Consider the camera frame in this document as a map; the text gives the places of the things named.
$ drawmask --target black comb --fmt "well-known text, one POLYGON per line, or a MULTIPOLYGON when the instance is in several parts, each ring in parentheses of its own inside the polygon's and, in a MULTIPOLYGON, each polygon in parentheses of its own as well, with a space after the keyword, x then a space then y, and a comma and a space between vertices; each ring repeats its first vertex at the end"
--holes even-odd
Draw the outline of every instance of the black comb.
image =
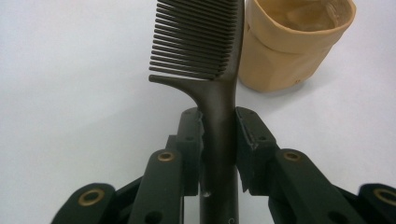
POLYGON ((149 80, 186 92, 203 114, 201 223, 238 223, 235 86, 244 0, 158 0, 149 80))

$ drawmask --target white table surface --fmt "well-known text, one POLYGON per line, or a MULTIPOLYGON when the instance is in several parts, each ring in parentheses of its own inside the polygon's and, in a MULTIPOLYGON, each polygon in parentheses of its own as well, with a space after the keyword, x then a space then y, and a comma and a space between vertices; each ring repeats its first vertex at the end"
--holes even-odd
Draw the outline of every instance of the white table surface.
MULTIPOLYGON (((305 83, 237 86, 280 147, 307 154, 335 185, 396 187, 396 2, 355 1, 352 26, 305 83)), ((116 189, 195 106, 149 83, 155 1, 0 2, 0 223, 50 223, 92 182, 116 189)), ((266 197, 240 193, 240 223, 273 223, 266 197)), ((197 198, 186 223, 197 224, 197 198)))

